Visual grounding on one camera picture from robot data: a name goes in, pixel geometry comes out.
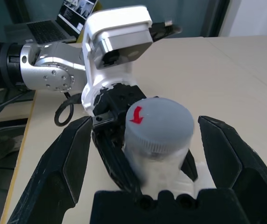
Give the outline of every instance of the red arrow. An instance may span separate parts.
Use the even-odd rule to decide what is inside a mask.
[[[140,106],[137,106],[133,112],[133,119],[130,120],[131,122],[133,123],[136,123],[136,124],[140,124],[143,120],[143,117],[140,117],[140,111],[141,111],[142,107]]]

